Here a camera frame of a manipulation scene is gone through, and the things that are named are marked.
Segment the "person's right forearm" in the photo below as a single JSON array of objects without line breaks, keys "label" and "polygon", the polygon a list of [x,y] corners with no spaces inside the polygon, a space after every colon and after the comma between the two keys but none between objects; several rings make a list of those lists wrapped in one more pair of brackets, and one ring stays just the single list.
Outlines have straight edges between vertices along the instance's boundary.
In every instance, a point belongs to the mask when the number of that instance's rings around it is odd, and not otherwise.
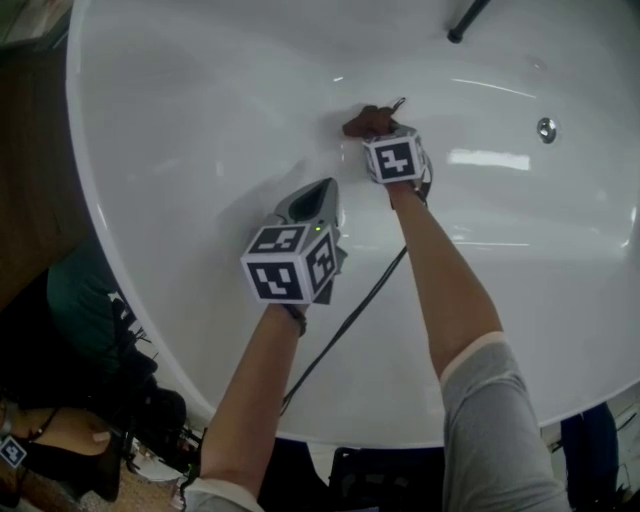
[{"label": "person's right forearm", "polygon": [[405,238],[437,376],[502,324],[486,289],[408,183],[386,190]]}]

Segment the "person's left forearm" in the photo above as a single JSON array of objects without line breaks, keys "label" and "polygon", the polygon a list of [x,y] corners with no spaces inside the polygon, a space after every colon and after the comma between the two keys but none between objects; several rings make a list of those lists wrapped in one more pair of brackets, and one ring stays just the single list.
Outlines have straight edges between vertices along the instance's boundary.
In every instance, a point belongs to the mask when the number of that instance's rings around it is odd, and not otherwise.
[{"label": "person's left forearm", "polygon": [[285,307],[267,306],[204,436],[201,478],[259,494],[300,332]]}]

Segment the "white bathtub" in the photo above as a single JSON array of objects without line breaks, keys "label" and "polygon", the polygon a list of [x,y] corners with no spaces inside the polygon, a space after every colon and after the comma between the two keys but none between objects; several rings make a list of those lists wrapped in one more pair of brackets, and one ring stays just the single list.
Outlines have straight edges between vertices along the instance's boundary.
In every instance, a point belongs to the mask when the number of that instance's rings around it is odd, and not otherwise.
[{"label": "white bathtub", "polygon": [[[126,298],[199,412],[261,315],[240,258],[296,189],[339,185],[347,251],[308,313],[279,433],[442,441],[404,241],[341,127],[393,105],[428,206],[492,296],[550,424],[640,382],[640,0],[76,0],[67,98],[81,183]],[[552,144],[536,133],[553,119]]]}]

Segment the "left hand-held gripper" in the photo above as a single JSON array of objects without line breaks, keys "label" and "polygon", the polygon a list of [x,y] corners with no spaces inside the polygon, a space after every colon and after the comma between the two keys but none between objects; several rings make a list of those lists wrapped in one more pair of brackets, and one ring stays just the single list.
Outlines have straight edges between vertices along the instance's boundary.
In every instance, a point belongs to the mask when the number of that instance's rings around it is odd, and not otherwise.
[{"label": "left hand-held gripper", "polygon": [[277,205],[241,256],[261,303],[328,305],[348,253],[338,246],[339,187],[318,180]]}]

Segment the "person's grey shirt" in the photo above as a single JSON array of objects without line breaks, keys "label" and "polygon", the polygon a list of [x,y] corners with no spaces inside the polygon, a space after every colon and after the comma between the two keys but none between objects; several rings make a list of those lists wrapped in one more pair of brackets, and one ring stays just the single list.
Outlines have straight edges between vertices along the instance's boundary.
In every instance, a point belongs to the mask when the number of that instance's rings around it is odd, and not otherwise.
[{"label": "person's grey shirt", "polygon": [[[571,512],[503,333],[468,346],[440,384],[443,512]],[[265,512],[259,497],[224,480],[199,478],[184,494],[185,512]]]}]

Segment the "reddish brown cloth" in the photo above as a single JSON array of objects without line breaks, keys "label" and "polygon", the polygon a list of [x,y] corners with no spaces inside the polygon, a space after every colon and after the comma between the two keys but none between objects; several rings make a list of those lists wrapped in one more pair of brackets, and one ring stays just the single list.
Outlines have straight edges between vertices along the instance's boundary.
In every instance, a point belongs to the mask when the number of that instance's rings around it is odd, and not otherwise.
[{"label": "reddish brown cloth", "polygon": [[366,139],[393,133],[399,126],[393,116],[405,102],[406,98],[402,97],[392,106],[364,106],[355,118],[342,126],[343,134],[350,138]]}]

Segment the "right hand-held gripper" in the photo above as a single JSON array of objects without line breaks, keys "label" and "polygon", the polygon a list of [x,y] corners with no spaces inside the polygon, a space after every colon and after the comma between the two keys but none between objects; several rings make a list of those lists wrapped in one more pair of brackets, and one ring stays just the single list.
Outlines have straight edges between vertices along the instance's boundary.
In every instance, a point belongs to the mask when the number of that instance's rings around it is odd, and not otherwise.
[{"label": "right hand-held gripper", "polygon": [[363,137],[367,173],[378,184],[407,182],[427,193],[433,167],[415,128],[395,128],[386,134],[368,130]]}]

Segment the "dark wooden cabinet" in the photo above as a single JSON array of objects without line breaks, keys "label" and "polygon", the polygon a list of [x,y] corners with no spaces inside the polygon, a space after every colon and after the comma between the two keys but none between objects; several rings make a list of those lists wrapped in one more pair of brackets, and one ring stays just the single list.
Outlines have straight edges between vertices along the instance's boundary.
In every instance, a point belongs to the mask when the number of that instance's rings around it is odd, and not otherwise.
[{"label": "dark wooden cabinet", "polygon": [[0,50],[0,311],[91,230],[69,127],[65,46]]}]

